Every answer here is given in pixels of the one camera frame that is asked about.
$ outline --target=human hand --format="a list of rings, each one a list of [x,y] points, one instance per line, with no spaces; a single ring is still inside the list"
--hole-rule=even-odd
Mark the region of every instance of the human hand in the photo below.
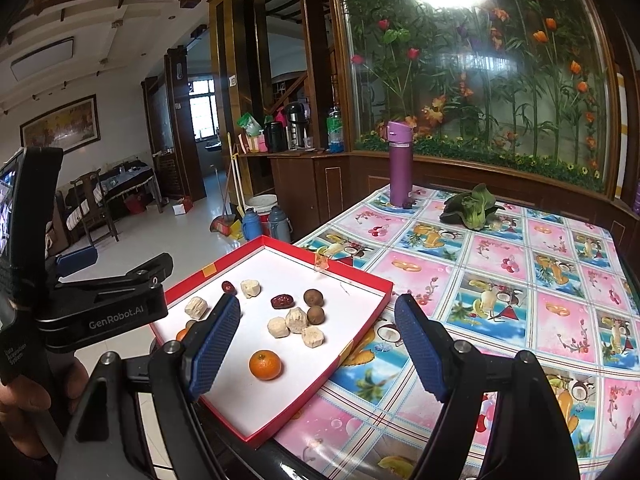
[[[86,369],[75,358],[65,381],[65,395],[69,399],[70,413],[76,410],[79,397],[88,381]],[[0,424],[14,446],[26,456],[43,458],[47,455],[47,450],[24,412],[48,410],[50,405],[51,399],[47,391],[24,376],[15,378],[7,386],[0,384]]]

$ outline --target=glass panel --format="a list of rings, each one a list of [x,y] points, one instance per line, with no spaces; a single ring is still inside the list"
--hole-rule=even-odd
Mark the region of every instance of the glass panel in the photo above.
[[[405,121],[415,153],[602,191],[609,89],[585,0],[346,2],[359,149]]]
[[[209,92],[209,85],[207,84],[207,81],[193,81],[193,91],[189,92],[189,95],[196,95],[196,94],[206,94]]]
[[[213,112],[213,127],[217,135],[220,134],[220,128],[218,127],[218,110],[216,108],[216,97],[211,96],[211,111]]]
[[[211,108],[208,97],[194,97],[189,99],[191,104],[191,121],[196,139],[212,136],[215,133],[211,120]]]

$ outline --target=screen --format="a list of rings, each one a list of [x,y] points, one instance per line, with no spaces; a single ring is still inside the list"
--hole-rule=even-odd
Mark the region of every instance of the screen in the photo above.
[[[7,256],[11,211],[14,203],[15,167],[0,176],[0,256]]]

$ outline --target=picture frame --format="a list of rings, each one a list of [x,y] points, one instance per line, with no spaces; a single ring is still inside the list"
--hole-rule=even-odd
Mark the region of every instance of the picture frame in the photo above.
[[[49,110],[20,125],[20,145],[52,146],[65,153],[100,140],[95,94]]]

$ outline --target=brown round nut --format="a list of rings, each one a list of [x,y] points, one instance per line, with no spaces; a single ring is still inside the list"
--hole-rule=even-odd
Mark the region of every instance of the brown round nut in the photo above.
[[[293,296],[290,294],[279,294],[271,298],[273,308],[291,308],[293,306]]]
[[[321,306],[310,306],[306,311],[306,317],[312,325],[324,323],[324,309]]]
[[[302,297],[305,300],[305,303],[308,306],[323,306],[324,305],[324,296],[322,292],[316,290],[314,288],[310,288],[305,292],[305,295]]]
[[[234,296],[236,295],[236,288],[231,282],[222,282],[222,291],[226,292],[227,294],[233,294]]]

